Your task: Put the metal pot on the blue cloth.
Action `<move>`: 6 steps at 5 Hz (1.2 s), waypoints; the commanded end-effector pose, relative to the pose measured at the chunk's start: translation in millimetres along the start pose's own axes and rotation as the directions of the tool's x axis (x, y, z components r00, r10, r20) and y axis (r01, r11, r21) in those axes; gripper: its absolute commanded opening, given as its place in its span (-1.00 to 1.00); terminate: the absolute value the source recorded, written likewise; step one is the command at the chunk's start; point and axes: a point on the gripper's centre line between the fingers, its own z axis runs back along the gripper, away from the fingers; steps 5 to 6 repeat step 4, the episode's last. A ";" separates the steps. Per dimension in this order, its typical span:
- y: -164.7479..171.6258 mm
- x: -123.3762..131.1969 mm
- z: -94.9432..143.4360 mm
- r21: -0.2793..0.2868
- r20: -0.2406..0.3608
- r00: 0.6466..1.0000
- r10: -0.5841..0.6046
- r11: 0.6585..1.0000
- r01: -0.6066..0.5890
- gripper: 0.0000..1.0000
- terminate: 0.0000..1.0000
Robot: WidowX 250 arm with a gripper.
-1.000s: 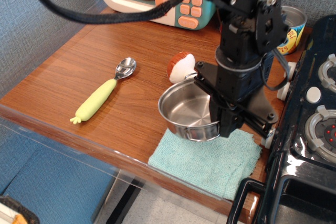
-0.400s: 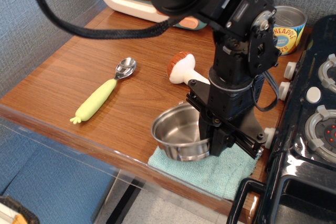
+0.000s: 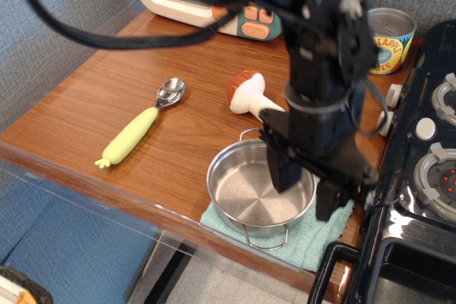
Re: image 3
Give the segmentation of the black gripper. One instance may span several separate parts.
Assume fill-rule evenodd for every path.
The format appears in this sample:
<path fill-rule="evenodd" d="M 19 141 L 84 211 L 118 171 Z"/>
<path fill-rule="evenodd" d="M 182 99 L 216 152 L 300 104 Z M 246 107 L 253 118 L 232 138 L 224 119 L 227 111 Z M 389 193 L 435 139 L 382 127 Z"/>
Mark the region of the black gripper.
<path fill-rule="evenodd" d="M 272 184 L 278 193 L 300 179 L 302 168 L 320 178 L 316 219 L 329 221 L 348 200 L 369 206 L 378 172 L 356 144 L 367 87 L 341 88 L 325 101 L 308 99 L 286 87 L 289 111 L 264 109 L 261 138 Z"/>

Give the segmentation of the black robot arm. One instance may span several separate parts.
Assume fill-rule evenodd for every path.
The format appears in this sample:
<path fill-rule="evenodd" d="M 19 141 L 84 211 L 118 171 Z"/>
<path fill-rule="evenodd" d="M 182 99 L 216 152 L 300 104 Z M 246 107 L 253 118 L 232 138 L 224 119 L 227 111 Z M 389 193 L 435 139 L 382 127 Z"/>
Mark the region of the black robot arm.
<path fill-rule="evenodd" d="M 378 174 L 359 151 L 367 74 L 378 60 L 368 0 L 200 0 L 229 11 L 257 4 L 279 17 L 289 54 L 287 112 L 264 109 L 274 187 L 284 192 L 306 168 L 319 179 L 316 218 L 328 221 L 349 199 L 364 203 Z"/>

